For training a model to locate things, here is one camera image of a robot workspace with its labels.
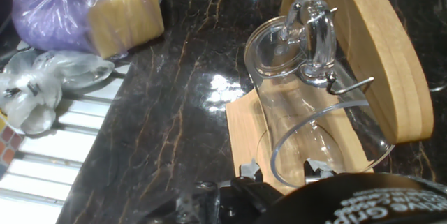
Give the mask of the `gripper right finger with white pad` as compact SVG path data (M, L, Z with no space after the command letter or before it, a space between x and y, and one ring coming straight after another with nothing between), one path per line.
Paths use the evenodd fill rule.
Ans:
M335 176L335 171L327 163L312 159L304 162L304 172L306 184Z

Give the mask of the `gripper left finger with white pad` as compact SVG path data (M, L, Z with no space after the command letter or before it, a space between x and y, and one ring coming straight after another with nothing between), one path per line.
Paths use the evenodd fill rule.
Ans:
M240 166L240 175L232 179L232 189L250 203L275 203L283 194L263 181L260 165L252 159Z

